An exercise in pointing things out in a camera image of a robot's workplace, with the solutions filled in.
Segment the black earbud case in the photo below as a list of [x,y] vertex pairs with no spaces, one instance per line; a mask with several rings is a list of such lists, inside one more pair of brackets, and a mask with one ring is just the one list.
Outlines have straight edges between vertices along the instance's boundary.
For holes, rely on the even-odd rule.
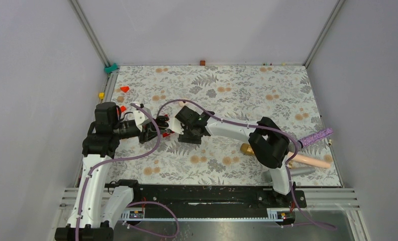
[[160,130],[166,130],[169,128],[169,117],[167,115],[157,116],[155,122]]

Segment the pink earbud charging case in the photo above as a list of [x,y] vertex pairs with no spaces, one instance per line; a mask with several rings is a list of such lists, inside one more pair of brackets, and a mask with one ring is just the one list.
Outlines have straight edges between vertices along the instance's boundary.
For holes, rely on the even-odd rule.
[[187,102],[186,101],[180,101],[178,104],[179,104],[180,107],[184,107],[184,106],[187,105]]

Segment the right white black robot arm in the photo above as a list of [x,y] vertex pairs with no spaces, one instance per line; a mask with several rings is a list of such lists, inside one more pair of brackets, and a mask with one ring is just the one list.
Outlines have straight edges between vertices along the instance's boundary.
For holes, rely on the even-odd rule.
[[248,143],[260,164],[269,168],[274,200],[282,207],[294,203],[299,207],[288,162],[296,157],[297,141],[268,117],[251,122],[224,119],[204,110],[198,113],[184,106],[169,120],[169,129],[179,134],[182,143],[200,145],[204,136],[221,136]]

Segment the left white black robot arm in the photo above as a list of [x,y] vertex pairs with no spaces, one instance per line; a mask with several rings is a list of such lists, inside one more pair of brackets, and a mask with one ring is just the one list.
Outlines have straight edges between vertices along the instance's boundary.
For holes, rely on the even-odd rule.
[[122,119],[122,110],[114,102],[96,106],[95,120],[82,143],[82,173],[73,210],[65,227],[55,231],[55,240],[113,240],[114,228],[127,205],[136,206],[142,194],[130,186],[118,186],[102,206],[106,178],[115,152],[122,139],[138,137],[145,142],[148,135],[160,136],[150,109],[143,104],[135,108],[132,120]]

